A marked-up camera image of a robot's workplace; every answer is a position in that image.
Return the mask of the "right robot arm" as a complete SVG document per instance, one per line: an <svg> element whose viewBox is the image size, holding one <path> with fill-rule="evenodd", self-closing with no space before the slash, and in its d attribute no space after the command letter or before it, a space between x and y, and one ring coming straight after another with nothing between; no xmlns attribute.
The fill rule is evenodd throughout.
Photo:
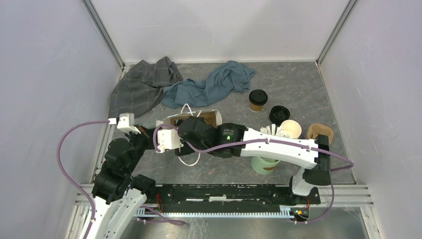
<svg viewBox="0 0 422 239"><path fill-rule="evenodd" d="M291 139L234 123L214 127L196 117L183 120L177 133L198 153L221 158L264 157L299 166L287 190L293 203L302 202L316 186L331 185L329 145L325 135L316 139Z"/></svg>

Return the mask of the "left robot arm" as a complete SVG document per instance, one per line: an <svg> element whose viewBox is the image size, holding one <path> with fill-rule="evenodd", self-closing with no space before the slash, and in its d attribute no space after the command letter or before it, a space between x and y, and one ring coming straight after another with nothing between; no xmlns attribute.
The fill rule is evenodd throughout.
<svg viewBox="0 0 422 239"><path fill-rule="evenodd" d="M100 172L94 180L93 216L84 227L82 239L118 239L122 236L135 212L143 203L156 198L154 180L132 173L146 150L154 148L153 129L137 127L139 134L129 133L112 140L104 155Z"/></svg>

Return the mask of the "light blue paper bag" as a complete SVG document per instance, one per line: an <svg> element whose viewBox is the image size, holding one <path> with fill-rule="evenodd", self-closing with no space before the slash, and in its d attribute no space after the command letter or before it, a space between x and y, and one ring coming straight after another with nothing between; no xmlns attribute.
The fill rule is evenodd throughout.
<svg viewBox="0 0 422 239"><path fill-rule="evenodd" d="M157 133L160 129L175 129L177 130L180 126L184 128L193 127L194 123L204 122L206 125L210 125L214 128L222 124L222 116L218 110L198 110L193 111L188 104L184 104L180 113L166 117L162 120L156 121L156 128L153 132L153 142L155 151L157 152ZM177 158L186 166L195 166L201 154L198 153L198 157L194 163L188 164L182 160L181 157Z"/></svg>

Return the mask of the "black plastic cup lid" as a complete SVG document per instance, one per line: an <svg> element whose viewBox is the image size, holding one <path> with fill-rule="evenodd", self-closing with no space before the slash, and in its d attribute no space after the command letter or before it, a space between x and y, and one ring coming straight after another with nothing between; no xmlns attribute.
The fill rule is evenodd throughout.
<svg viewBox="0 0 422 239"><path fill-rule="evenodd" d="M248 98L249 102L256 106L263 106L268 101L268 95L262 89L251 91Z"/></svg>

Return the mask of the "brown paper coffee cup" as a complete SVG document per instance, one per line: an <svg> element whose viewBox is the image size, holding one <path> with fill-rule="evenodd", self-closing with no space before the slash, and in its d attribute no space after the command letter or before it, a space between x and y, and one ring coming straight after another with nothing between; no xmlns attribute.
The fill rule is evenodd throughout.
<svg viewBox="0 0 422 239"><path fill-rule="evenodd" d="M254 103L249 103L249 107L253 112L259 112L263 109L263 105L255 105Z"/></svg>

